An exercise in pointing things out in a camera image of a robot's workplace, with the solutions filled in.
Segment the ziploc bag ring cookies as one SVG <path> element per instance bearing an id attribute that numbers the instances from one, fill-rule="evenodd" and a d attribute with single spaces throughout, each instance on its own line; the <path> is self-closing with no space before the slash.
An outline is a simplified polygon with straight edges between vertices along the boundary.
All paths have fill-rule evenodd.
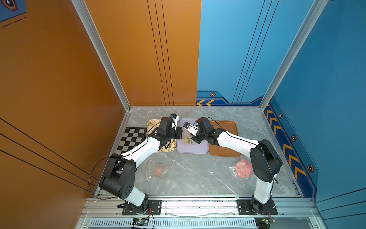
<path id="1" fill-rule="evenodd" d="M 152 179 L 165 177 L 171 167 L 172 166 L 169 164 L 157 163 L 154 160 L 150 159 L 146 167 L 146 182 L 149 182 Z"/>

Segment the ziploc bag mixed cookies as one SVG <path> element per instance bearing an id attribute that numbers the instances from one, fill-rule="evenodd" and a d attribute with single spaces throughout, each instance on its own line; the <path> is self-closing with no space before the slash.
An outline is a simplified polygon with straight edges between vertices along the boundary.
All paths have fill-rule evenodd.
<path id="1" fill-rule="evenodd" d="M 182 142 L 185 144 L 185 145 L 188 145 L 188 146 L 193 146 L 193 145 L 196 145 L 197 143 L 195 141 L 192 140 L 192 137 L 193 135 L 185 130 L 183 128 L 183 132 L 182 132 Z"/>

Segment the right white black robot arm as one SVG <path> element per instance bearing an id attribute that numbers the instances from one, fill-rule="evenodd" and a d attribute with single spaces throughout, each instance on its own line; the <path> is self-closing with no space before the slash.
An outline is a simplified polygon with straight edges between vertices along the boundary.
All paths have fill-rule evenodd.
<path id="1" fill-rule="evenodd" d="M 240 214 L 270 215 L 277 214 L 272 196 L 276 177 L 283 162 L 269 140 L 250 140 L 234 135 L 222 127 L 215 129 L 209 117 L 201 117 L 195 121 L 196 126 L 186 122 L 184 129 L 192 134 L 192 140 L 201 143 L 207 141 L 213 146 L 234 150 L 250 159 L 256 186 L 249 202 L 238 202 Z"/>

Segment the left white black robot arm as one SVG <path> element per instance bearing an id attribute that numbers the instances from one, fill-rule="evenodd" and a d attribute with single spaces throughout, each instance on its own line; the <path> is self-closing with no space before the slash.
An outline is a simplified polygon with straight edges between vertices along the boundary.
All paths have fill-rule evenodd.
<path id="1" fill-rule="evenodd" d="M 178 120 L 177 114 L 163 117 L 159 126 L 141 144 L 121 155 L 112 154 L 106 162 L 99 187 L 129 203 L 136 213 L 146 213 L 148 194 L 134 184 L 136 169 L 153 153 L 168 148 L 172 140 L 182 138 L 182 128 L 177 127 Z"/>

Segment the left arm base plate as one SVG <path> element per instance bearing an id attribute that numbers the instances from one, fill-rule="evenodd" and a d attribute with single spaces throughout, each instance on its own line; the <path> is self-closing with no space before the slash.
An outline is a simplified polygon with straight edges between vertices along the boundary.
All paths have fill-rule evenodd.
<path id="1" fill-rule="evenodd" d="M 141 207 L 137 207 L 129 202 L 124 203 L 122 214 L 131 215 L 160 215 L 162 209 L 162 201 L 160 199 L 149 199 L 143 203 Z"/>

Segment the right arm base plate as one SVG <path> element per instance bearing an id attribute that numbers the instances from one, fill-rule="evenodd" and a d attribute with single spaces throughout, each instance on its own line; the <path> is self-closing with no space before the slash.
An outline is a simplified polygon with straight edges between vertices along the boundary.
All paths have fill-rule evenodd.
<path id="1" fill-rule="evenodd" d="M 278 211 L 273 199 L 262 204 L 257 200 L 239 199 L 236 201 L 239 215 L 277 215 Z"/>

